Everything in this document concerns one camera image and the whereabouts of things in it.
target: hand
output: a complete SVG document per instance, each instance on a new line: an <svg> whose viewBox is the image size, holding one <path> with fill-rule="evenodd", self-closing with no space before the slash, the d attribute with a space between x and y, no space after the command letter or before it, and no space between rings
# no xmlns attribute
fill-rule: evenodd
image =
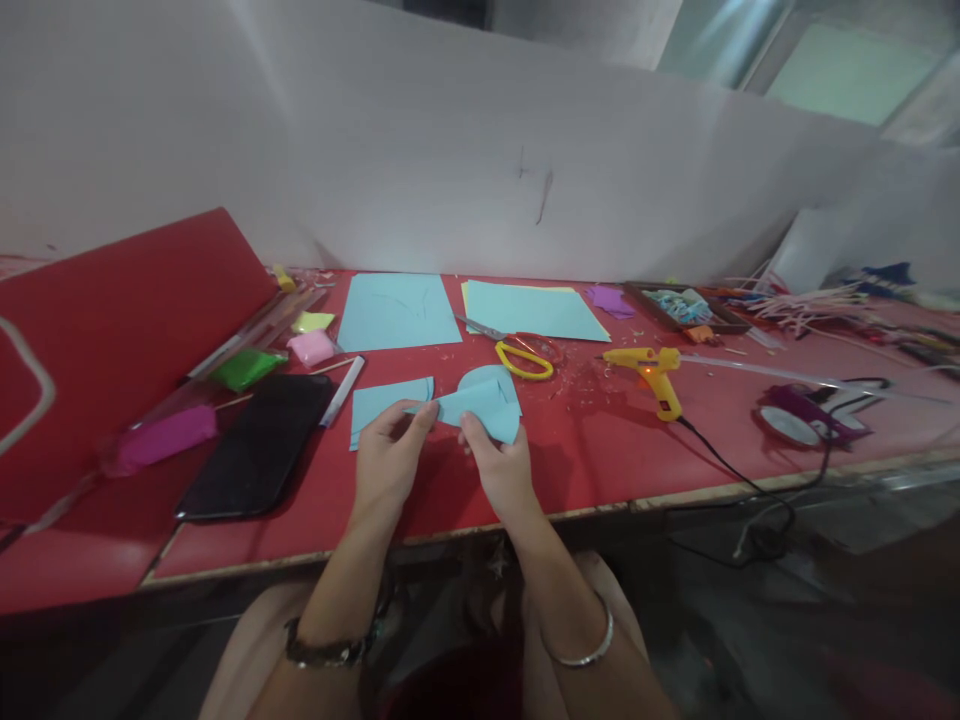
<svg viewBox="0 0 960 720"><path fill-rule="evenodd" d="M360 433L351 522L371 513L394 523L399 520L413 488L420 450L440 411L436 402L428 402L416 415L404 412L417 404L415 400L395 402Z"/></svg>
<svg viewBox="0 0 960 720"><path fill-rule="evenodd" d="M500 522L507 529L524 519L543 514L540 502L533 491L530 473L530 447L527 431L520 426L513 444L499 448L490 440L483 423L473 413L466 412L460 418L460 443L467 443L477 459L480 484Z"/></svg>

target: wooden tray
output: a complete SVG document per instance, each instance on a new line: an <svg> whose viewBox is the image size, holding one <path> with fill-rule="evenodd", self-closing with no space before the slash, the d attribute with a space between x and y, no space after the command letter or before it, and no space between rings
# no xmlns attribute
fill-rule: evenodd
<svg viewBox="0 0 960 720"><path fill-rule="evenodd" d="M653 300L648 298L643 294L644 290L673 290L674 292L683 292L688 290L692 285L661 285L659 283L641 283L641 282L627 282L623 284L624 292L626 292L630 297L636 300L640 305L653 315L657 322L663 325L668 330L675 330L677 332L683 332L687 328L700 327L701 325L706 325L708 328L713 330L717 335L745 335L750 332L750 328L753 327L750 323L741 319L734 313L730 312L726 307L724 307L719 301L714 298L703 298L707 301L707 305L710 307L710 310L713 311L713 322L709 323L682 323L679 320L675 320L670 317L663 309L657 305Z"/></svg>

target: wooden table edge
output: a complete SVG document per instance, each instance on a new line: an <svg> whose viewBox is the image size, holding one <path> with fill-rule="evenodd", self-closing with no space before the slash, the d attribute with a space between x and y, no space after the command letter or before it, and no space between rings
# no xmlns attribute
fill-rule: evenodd
<svg viewBox="0 0 960 720"><path fill-rule="evenodd" d="M903 470L907 468L916 468L919 465L946 463L960 460L960 447L947 448L943 450L929 450L908 455L900 455L885 460L871 460L863 463L844 465L831 468L827 471L824 478L825 483L835 483L842 480L856 480L864 476L870 476L878 473L889 473L891 471ZM769 478L756 480L757 485L764 490L789 490L793 487L799 487L813 480L817 475L816 470L801 473L791 473L788 475L778 475ZM596 516L615 512L648 512L669 507L679 507L682 505L695 505L697 503L715 502L718 500L730 500L745 495L753 494L744 483L730 483L728 485L718 485L712 488L703 488L700 490L690 490L681 493L672 493L670 495L659 495L652 498L643 498L638 500L628 500L609 505L597 505L593 507L580 508L578 510L569 510L562 513L549 515L551 521L572 520L584 516ZM301 555L291 555L273 560L259 560L253 563L244 563L240 565L230 565L223 568L212 570L201 570L195 573L186 573L183 575L171 575L169 577L156 577L156 568L166 557L176 538L180 534L183 525L179 525L173 535L167 541L163 550L157 556L157 559L151 565L149 571L140 582L137 591L154 590L171 585L186 584L201 580L211 580L235 575L244 575L264 570L277 570L285 567L297 565L307 565L309 563L326 560L333 554L333 550L323 550L313 553L304 553ZM433 535L423 535L419 537L407 538L402 543L402 547L411 547L424 545L432 542L443 542L457 538L467 537L469 535L478 535L501 528L499 523L490 525L481 525L477 527L462 528L448 532L435 533Z"/></svg>

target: finger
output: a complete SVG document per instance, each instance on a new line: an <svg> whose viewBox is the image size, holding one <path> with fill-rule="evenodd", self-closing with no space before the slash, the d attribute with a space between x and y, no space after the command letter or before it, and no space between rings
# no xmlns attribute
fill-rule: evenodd
<svg viewBox="0 0 960 720"><path fill-rule="evenodd" d="M413 422L410 423L410 427L407 428L400 442L414 446L419 450L423 447L427 434L433 429L433 423L437 421L437 415L439 414L440 403L436 400L425 403L413 416Z"/></svg>
<svg viewBox="0 0 960 720"><path fill-rule="evenodd" d="M478 460L482 461L482 458L490 457L494 453L499 453L490 441L490 436L487 435L487 429L483 427L483 423L480 422L479 418L473 413L465 412L460 417L460 428L467 438L467 444L470 446L473 454L477 456Z"/></svg>
<svg viewBox="0 0 960 720"><path fill-rule="evenodd" d="M397 423L409 414L405 413L404 410L416 407L419 404L416 400L397 400L397 402L377 415L373 422L367 425L366 430L377 435L389 436L397 426Z"/></svg>
<svg viewBox="0 0 960 720"><path fill-rule="evenodd" d="M517 437L514 438L512 443L504 443L500 446L500 452L504 455L514 455L518 452L527 451L527 429L520 426L517 430Z"/></svg>
<svg viewBox="0 0 960 720"><path fill-rule="evenodd" d="M467 445L467 436L463 434L463 430L457 433L457 444L463 448L464 455L470 455L470 453L473 452L470 446Z"/></svg>

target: blue paper pieces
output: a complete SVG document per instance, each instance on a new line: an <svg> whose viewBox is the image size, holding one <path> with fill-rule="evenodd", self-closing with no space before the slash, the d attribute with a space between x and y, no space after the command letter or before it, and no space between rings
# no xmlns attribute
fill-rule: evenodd
<svg viewBox="0 0 960 720"><path fill-rule="evenodd" d="M470 280L470 319L500 332L610 342L579 293Z"/></svg>
<svg viewBox="0 0 960 720"><path fill-rule="evenodd" d="M461 340L439 275L363 273L350 281L337 337L345 352Z"/></svg>
<svg viewBox="0 0 960 720"><path fill-rule="evenodd" d="M503 399L500 384L495 380L457 390L450 395L437 398L440 414L437 420L460 427L460 416L470 411L483 423L487 434L500 442L512 443L517 439L520 429L520 403L506 402ZM415 413L418 408L407 410Z"/></svg>
<svg viewBox="0 0 960 720"><path fill-rule="evenodd" d="M515 402L519 405L520 399L517 397L517 388L513 385L513 375L504 365L483 365L471 370L460 378L457 390L465 390L487 380L497 381L500 385L500 396L504 402Z"/></svg>
<svg viewBox="0 0 960 720"><path fill-rule="evenodd" d="M350 449L356 450L360 442L360 432L377 415L397 400L419 400L426 402L433 397L433 378L420 378L393 385L379 385L353 391L353 420L350 424Z"/></svg>

